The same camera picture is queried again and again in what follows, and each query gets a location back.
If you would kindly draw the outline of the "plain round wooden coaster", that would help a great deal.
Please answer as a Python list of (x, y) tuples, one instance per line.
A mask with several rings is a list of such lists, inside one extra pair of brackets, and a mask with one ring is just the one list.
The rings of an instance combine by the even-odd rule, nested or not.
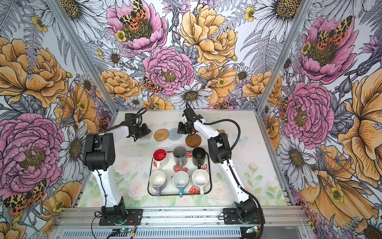
[(191, 148), (199, 147), (202, 143), (202, 138), (198, 134), (188, 135), (186, 137), (186, 145)]

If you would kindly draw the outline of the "grey braided coaster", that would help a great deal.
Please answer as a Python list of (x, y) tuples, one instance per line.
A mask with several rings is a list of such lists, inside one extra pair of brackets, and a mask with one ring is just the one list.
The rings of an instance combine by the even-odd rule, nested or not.
[(169, 137), (168, 139), (170, 141), (178, 141), (182, 138), (182, 134), (181, 133), (178, 133), (178, 129), (177, 128), (172, 128), (169, 130)]

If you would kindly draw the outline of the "woven rattan coaster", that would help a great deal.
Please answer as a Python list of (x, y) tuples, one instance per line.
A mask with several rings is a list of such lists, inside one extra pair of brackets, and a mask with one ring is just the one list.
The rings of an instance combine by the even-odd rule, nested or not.
[(162, 142), (169, 137), (170, 133), (167, 129), (161, 128), (154, 133), (154, 139), (158, 142)]

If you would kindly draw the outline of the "paw shaped wooden coaster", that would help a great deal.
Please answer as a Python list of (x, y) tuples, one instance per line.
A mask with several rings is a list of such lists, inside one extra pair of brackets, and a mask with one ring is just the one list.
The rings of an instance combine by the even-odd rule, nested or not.
[(219, 134), (224, 134), (226, 138), (229, 138), (228, 134), (223, 129), (217, 129), (216, 130)]

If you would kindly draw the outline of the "multicolour braided coaster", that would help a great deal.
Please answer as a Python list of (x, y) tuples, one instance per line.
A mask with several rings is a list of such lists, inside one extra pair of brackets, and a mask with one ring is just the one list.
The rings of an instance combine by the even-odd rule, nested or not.
[(146, 140), (150, 140), (152, 137), (153, 137), (153, 132), (150, 132), (149, 134), (140, 138), (140, 140), (146, 141)]

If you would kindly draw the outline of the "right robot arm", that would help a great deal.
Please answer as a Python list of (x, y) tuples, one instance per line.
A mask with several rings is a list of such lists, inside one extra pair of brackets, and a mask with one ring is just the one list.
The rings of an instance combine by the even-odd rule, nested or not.
[[(228, 136), (225, 133), (219, 133), (212, 128), (212, 125), (221, 122), (230, 122), (236, 126), (237, 138), (233, 145), (229, 144)], [(232, 190), (238, 220), (245, 224), (253, 219), (258, 219), (259, 224), (264, 225), (264, 214), (260, 202), (243, 187), (232, 161), (232, 151), (241, 136), (239, 124), (232, 119), (220, 119), (207, 123), (203, 116), (196, 114), (194, 109), (187, 104), (181, 122), (178, 124), (178, 133), (190, 135), (194, 132), (201, 133), (207, 139), (211, 160), (224, 172)]]

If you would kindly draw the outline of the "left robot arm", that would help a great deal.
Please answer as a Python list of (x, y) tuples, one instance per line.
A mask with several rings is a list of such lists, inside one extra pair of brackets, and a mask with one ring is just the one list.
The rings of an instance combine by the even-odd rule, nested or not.
[(95, 177), (102, 197), (100, 225), (123, 225), (128, 221), (128, 212), (119, 193), (114, 177), (114, 143), (132, 137), (134, 140), (148, 135), (151, 130), (142, 125), (123, 125), (105, 133), (89, 134), (85, 140), (83, 164)]

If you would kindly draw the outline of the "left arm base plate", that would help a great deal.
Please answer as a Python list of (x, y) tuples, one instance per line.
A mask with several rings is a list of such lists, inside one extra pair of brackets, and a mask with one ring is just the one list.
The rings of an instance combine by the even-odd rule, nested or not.
[(102, 208), (100, 226), (138, 226), (142, 219), (142, 209)]

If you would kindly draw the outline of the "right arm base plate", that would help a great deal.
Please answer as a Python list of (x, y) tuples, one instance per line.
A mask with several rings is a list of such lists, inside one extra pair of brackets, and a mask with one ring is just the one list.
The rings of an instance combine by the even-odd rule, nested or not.
[(259, 213), (255, 213), (246, 219), (239, 219), (236, 208), (224, 208), (223, 209), (223, 221), (225, 225), (260, 225), (265, 224), (265, 220)]

